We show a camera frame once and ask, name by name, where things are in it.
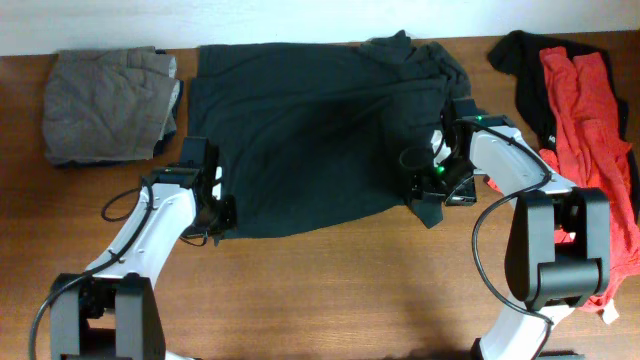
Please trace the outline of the dark green t-shirt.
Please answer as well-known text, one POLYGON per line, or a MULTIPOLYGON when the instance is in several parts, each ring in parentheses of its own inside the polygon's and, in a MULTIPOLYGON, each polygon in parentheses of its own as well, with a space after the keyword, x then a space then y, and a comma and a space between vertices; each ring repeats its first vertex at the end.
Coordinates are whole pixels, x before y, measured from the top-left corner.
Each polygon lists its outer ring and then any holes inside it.
POLYGON ((358 46, 208 45, 188 132, 220 149, 231 236, 277 238, 402 205, 401 153, 425 148, 448 104, 470 93, 442 45, 404 32, 358 46))

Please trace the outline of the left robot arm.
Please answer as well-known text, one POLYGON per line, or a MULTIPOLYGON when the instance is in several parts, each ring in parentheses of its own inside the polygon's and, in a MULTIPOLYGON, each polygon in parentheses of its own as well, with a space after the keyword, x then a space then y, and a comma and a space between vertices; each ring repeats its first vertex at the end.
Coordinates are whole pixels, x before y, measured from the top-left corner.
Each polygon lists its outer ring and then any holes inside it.
POLYGON ((219 150, 185 138, 177 162, 141 180, 137 203, 114 240, 80 274, 62 273, 39 309, 50 316, 54 359, 173 359, 154 295, 175 244, 218 243, 236 225, 223 192, 219 150))

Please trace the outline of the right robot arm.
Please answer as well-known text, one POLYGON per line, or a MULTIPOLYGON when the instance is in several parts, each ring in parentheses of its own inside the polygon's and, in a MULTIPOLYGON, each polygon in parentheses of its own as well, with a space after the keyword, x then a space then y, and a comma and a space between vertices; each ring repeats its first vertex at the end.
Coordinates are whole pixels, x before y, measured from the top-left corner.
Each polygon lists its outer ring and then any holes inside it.
POLYGON ((561 176, 511 119, 481 113, 471 98, 454 100, 441 121, 430 140, 399 156, 409 178, 408 202, 435 198, 445 206, 472 205, 477 175, 494 181, 503 195, 481 213, 471 233, 476 269, 503 309, 474 341, 470 358, 578 358, 571 350, 544 347, 559 322, 610 283, 607 196, 561 176), (484 270, 479 235, 488 216, 505 204, 514 213, 504 259, 509 292, 503 295, 484 270))

